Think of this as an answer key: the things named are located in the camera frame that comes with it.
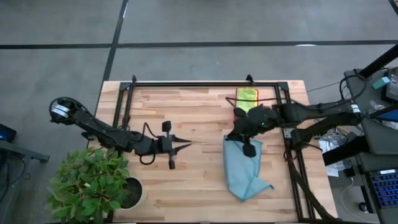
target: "black metal frame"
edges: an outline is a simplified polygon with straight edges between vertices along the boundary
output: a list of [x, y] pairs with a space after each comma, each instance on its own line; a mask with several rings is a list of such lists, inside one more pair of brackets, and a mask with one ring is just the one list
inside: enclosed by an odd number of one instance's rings
[[[121, 127], [123, 129], [127, 128], [127, 124], [129, 121], [129, 112], [132, 103], [133, 89], [135, 87], [159, 87], [159, 86], [167, 86], [167, 87], [181, 87], [181, 86], [231, 86], [231, 87], [239, 87], [239, 86], [256, 86], [256, 87], [273, 87], [275, 90], [275, 97], [277, 104], [282, 104], [282, 100], [285, 100], [286, 103], [291, 103], [289, 86], [287, 82], [254, 82], [252, 76], [248, 75], [246, 78], [247, 82], [137, 82], [135, 76], [133, 76], [132, 82], [121, 82], [119, 86], [118, 100], [116, 103], [116, 109], [113, 119], [113, 126], [118, 127], [121, 105], [123, 102], [124, 91], [128, 90], [128, 96], [126, 100], [126, 108], [124, 110], [124, 116], [122, 119]], [[300, 173], [295, 168], [293, 157], [292, 157], [292, 144], [291, 139], [286, 137], [286, 130], [282, 129], [282, 134], [285, 142], [285, 151], [287, 155], [287, 164], [289, 167], [290, 181], [292, 184], [293, 198], [295, 202], [296, 214], [298, 222], [307, 222], [307, 223], [340, 223], [340, 224], [358, 224], [358, 222], [344, 222], [337, 219], [331, 219], [333, 217], [325, 215], [323, 213], [323, 220], [316, 219], [315, 208], [323, 208], [315, 196], [311, 193], [310, 188], [308, 186], [308, 178], [307, 172], [305, 170], [305, 164], [303, 159], [303, 154], [301, 151], [297, 151], [297, 159], [298, 166], [300, 169]], [[299, 195], [299, 189], [297, 184], [301, 186], [302, 190], [305, 192], [307, 210], [309, 218], [304, 218], [303, 209], [301, 205], [301, 199]], [[112, 222], [113, 220], [113, 211], [111, 211], [106, 217], [106, 222]]]

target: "potted plant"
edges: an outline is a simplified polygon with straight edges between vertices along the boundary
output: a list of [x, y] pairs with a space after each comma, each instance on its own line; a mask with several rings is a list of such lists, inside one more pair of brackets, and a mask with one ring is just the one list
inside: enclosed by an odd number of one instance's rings
[[129, 177], [127, 163], [114, 149], [104, 153], [88, 148], [68, 154], [50, 181], [51, 196], [46, 207], [51, 209], [52, 217], [62, 223], [90, 219], [103, 223], [104, 212], [135, 206], [142, 200], [143, 188], [139, 180]]

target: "white label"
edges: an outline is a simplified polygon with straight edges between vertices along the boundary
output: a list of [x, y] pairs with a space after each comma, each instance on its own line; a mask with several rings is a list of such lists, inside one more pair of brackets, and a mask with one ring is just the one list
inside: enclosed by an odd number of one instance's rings
[[61, 111], [65, 112], [65, 113], [69, 112], [69, 109], [64, 107], [64, 106], [62, 106], [62, 105], [54, 106], [54, 108], [56, 108], [58, 110], [61, 110]]
[[395, 172], [396, 172], [396, 170], [381, 170], [380, 174], [393, 174]]
[[354, 113], [360, 113], [361, 110], [359, 110], [358, 105], [351, 105], [351, 109], [353, 109]]
[[63, 112], [62, 110], [58, 110], [58, 109], [54, 108], [52, 111], [53, 111], [54, 113], [57, 113], [57, 114], [63, 116], [64, 118], [68, 118], [68, 114], [66, 114], [66, 113]]

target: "computer monitor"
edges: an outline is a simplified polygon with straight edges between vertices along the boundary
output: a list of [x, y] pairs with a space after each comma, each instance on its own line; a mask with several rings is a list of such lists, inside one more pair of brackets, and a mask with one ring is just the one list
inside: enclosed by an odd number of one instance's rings
[[398, 122], [398, 105], [392, 105], [370, 114], [373, 119]]

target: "white cable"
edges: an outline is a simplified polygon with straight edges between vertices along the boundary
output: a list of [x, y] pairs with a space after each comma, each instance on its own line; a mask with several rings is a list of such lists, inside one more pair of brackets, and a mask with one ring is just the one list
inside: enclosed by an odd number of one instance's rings
[[354, 179], [351, 178], [351, 184], [343, 190], [343, 193], [341, 193], [340, 202], [341, 202], [341, 204], [343, 205], [344, 209], [345, 209], [348, 213], [350, 213], [351, 215], [355, 216], [356, 218], [358, 218], [358, 219], [360, 219], [360, 220], [362, 220], [362, 221], [364, 221], [364, 222], [367, 222], [367, 223], [379, 223], [379, 222], [367, 221], [367, 220], [365, 220], [365, 219], [363, 219], [363, 218], [361, 218], [361, 217], [355, 215], [354, 213], [350, 212], [350, 211], [346, 208], [345, 204], [343, 203], [343, 195], [344, 195], [344, 193], [346, 192], [346, 190], [348, 190], [348, 189], [349, 189], [350, 187], [352, 187], [353, 185], [354, 185]]

